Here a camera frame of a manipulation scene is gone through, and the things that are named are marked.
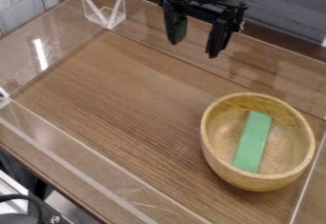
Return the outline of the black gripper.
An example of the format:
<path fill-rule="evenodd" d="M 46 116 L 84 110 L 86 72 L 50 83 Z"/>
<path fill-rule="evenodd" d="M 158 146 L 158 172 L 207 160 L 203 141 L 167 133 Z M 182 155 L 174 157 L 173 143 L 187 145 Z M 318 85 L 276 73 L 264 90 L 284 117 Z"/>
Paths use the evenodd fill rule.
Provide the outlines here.
<path fill-rule="evenodd" d="M 249 6 L 241 0 L 159 0 L 163 10 L 167 38 L 173 45 L 187 33 L 187 17 L 213 24 L 205 52 L 210 58 L 218 56 L 231 37 L 243 27 L 245 11 Z"/>

